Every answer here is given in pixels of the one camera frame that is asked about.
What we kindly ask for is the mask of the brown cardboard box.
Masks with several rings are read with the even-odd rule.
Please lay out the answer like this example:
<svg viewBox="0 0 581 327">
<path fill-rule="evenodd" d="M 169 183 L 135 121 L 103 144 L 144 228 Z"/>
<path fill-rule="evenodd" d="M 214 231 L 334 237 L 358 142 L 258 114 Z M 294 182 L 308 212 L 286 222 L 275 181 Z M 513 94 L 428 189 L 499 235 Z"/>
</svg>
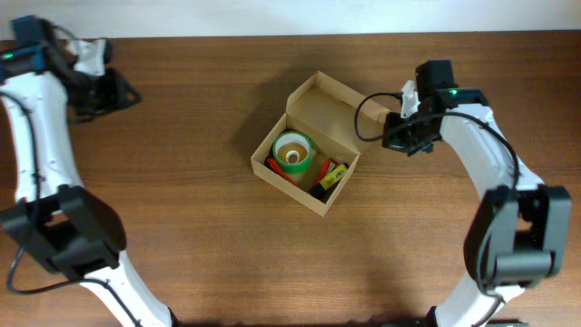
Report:
<svg viewBox="0 0 581 327">
<path fill-rule="evenodd" d="M 255 175 L 271 184 L 320 216 L 327 213 L 341 189 L 355 170 L 360 155 L 369 147 L 355 133 L 371 137 L 383 131 L 389 109 L 369 100 L 361 110 L 357 107 L 365 96 L 332 77 L 317 72 L 299 86 L 287 99 L 285 113 L 251 156 Z M 278 176 L 266 164 L 271 147 L 282 133 L 306 134 L 312 143 L 312 159 L 305 173 L 290 175 L 298 187 Z M 322 199 L 309 194 L 323 161 L 331 158 L 337 164 L 348 164 L 345 177 L 332 186 Z"/>
</svg>

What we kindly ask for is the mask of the yellow highlighter marker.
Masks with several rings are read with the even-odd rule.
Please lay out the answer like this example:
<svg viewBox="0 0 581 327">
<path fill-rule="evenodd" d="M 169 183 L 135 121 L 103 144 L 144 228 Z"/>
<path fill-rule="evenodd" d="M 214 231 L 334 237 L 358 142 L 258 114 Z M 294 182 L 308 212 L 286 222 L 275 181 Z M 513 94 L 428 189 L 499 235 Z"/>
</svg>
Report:
<svg viewBox="0 0 581 327">
<path fill-rule="evenodd" d="M 334 168 L 330 173 L 325 175 L 309 189 L 309 194 L 317 199 L 322 199 L 332 186 L 340 182 L 345 177 L 349 167 L 350 166 L 347 163 L 342 163 L 341 165 Z"/>
</svg>

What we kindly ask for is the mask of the small yellow tape roll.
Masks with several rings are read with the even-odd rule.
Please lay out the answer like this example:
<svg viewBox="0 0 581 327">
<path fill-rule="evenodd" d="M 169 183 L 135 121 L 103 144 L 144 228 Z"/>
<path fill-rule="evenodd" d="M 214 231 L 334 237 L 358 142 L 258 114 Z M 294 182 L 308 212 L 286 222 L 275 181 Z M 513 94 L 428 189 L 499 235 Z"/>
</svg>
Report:
<svg viewBox="0 0 581 327">
<path fill-rule="evenodd" d="M 298 164 L 302 162 L 307 153 L 299 148 L 282 149 L 279 157 L 286 164 Z"/>
</svg>

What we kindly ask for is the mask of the green tape roll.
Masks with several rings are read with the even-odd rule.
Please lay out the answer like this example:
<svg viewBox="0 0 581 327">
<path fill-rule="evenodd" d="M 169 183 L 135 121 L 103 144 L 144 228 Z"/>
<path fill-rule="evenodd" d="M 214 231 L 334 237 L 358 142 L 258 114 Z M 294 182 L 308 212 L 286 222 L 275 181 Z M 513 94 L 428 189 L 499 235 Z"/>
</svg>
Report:
<svg viewBox="0 0 581 327">
<path fill-rule="evenodd" d="M 312 143 L 303 133 L 288 131 L 280 134 L 271 151 L 282 171 L 286 174 L 305 173 L 312 159 Z"/>
</svg>

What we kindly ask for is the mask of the orange utility knife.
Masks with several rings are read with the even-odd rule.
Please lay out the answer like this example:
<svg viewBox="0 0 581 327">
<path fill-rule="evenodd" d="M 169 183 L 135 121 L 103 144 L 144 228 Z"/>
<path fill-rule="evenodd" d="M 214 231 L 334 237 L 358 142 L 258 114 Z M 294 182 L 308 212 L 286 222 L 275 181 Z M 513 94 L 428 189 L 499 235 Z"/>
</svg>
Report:
<svg viewBox="0 0 581 327">
<path fill-rule="evenodd" d="M 266 159 L 267 165 L 275 172 L 278 176 L 286 180 L 287 182 L 293 184 L 294 186 L 298 187 L 298 184 L 292 180 L 281 168 L 280 164 L 273 158 L 269 157 Z"/>
</svg>

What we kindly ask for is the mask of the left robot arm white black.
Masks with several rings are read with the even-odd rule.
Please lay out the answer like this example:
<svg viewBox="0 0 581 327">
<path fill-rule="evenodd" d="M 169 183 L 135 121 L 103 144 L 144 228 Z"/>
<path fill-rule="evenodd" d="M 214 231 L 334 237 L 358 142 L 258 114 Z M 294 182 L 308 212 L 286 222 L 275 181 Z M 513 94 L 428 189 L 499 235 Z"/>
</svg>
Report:
<svg viewBox="0 0 581 327">
<path fill-rule="evenodd" d="M 134 269 L 115 210 L 89 192 L 77 171 L 68 126 L 141 102 L 111 67 L 112 43 L 84 41 L 35 15 L 11 23 L 16 47 L 1 54 L 1 100 L 15 149 L 14 206 L 3 230 L 65 285 L 92 292 L 124 326 L 175 326 L 178 319 Z"/>
</svg>

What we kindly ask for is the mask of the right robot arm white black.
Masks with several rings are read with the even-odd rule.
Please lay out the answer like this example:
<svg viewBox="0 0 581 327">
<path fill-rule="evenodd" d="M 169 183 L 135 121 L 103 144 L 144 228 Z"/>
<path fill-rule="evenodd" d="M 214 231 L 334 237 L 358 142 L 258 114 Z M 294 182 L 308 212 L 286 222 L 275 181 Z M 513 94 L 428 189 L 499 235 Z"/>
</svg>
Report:
<svg viewBox="0 0 581 327">
<path fill-rule="evenodd" d="M 430 60 L 401 90 L 382 145 L 407 155 L 451 146 L 475 185 L 480 205 L 463 246 L 466 272 L 428 326 L 484 326 L 510 300 L 562 268 L 572 199 L 518 158 L 487 98 L 461 88 L 449 60 Z"/>
</svg>

